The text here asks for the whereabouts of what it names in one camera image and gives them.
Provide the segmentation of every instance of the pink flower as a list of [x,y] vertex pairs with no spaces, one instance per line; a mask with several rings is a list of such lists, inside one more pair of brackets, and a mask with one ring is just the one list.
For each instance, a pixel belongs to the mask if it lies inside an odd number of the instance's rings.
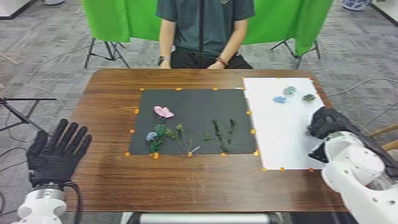
[[169,110],[167,107],[160,107],[160,106],[157,106],[157,107],[153,108],[153,110],[155,110],[155,112],[157,112],[157,114],[158,114],[160,117],[164,117],[164,118],[171,118],[171,117],[174,117],[174,113],[171,112],[171,110]]

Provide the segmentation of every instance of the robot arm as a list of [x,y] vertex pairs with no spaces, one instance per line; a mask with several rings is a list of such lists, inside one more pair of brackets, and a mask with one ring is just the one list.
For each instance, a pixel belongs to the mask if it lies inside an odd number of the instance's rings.
[[[349,121],[345,117],[341,118],[343,115],[338,112],[325,110],[324,108],[322,111],[327,112],[327,116],[333,116],[333,119],[324,117],[324,120]],[[370,187],[372,183],[386,176],[386,166],[389,166],[389,171],[393,171],[389,178],[395,178],[395,160],[388,153],[381,152],[379,147],[370,148],[377,144],[363,134],[357,135],[359,131],[352,128],[354,126],[345,126],[343,123],[331,124],[333,122],[320,124],[318,119],[322,119],[322,115],[320,113],[317,115],[309,132],[313,136],[325,137],[325,142],[309,156],[327,163],[322,170],[325,183],[341,194],[357,222],[361,224],[397,224],[398,184],[391,179],[393,184],[382,190]]]
[[61,120],[52,137],[45,131],[39,131],[27,152],[34,191],[25,197],[18,209],[22,221],[15,224],[62,223],[59,216],[68,208],[64,187],[70,186],[78,192],[78,186],[71,183],[71,176],[89,149],[91,139],[87,127],[78,128],[78,124],[70,124],[68,120]]
[[18,209],[22,221],[13,224],[62,224],[66,208],[64,190],[50,184],[29,193]]

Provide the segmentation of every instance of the wooden table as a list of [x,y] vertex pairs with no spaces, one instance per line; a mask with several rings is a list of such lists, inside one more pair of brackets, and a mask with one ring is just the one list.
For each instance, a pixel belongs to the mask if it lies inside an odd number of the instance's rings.
[[[105,69],[93,76],[71,120],[94,142],[77,170],[86,211],[347,211],[320,172],[263,171],[254,155],[125,156],[141,88],[237,88],[244,77],[309,77],[302,71]],[[318,81],[325,105],[331,102]],[[77,198],[70,194],[70,210]]]

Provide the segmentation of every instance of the black robotic glove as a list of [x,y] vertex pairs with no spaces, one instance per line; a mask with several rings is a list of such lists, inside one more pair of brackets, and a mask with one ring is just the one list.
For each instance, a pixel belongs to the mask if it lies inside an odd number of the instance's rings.
[[39,131],[34,144],[27,152],[31,183],[38,185],[71,182],[71,176],[86,155],[93,136],[87,127],[78,129],[78,124],[61,120],[54,136]]
[[352,133],[361,132],[347,116],[334,109],[327,109],[325,107],[315,112],[308,130],[309,134],[320,139],[338,131],[350,131]]
[[[366,148],[379,155],[384,164],[386,164],[386,172],[393,179],[398,180],[398,162],[384,151],[381,145],[375,140],[363,134],[359,128],[354,126],[350,119],[347,116],[334,110],[325,107],[315,112],[311,125],[308,126],[309,134],[325,139],[325,137],[340,131],[349,131],[359,138],[365,143]],[[327,161],[325,156],[325,143],[320,145],[318,149],[309,153],[309,157],[313,157],[322,162]]]

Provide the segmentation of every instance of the person's arm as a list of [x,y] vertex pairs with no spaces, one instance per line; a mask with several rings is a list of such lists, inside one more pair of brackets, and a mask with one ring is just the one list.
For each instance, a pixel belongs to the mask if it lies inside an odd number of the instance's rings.
[[[246,40],[246,33],[247,33],[247,26],[249,26],[249,19],[235,21],[235,31],[233,31],[233,36],[228,41],[228,46],[224,48],[224,51],[221,53],[221,59],[230,62],[240,46],[242,42]],[[224,69],[224,64],[217,61],[214,65],[210,65],[208,69]]]
[[162,19],[162,27],[160,27],[160,56],[167,58],[160,64],[162,69],[171,69],[171,48],[174,42],[174,34],[176,34],[176,22]]

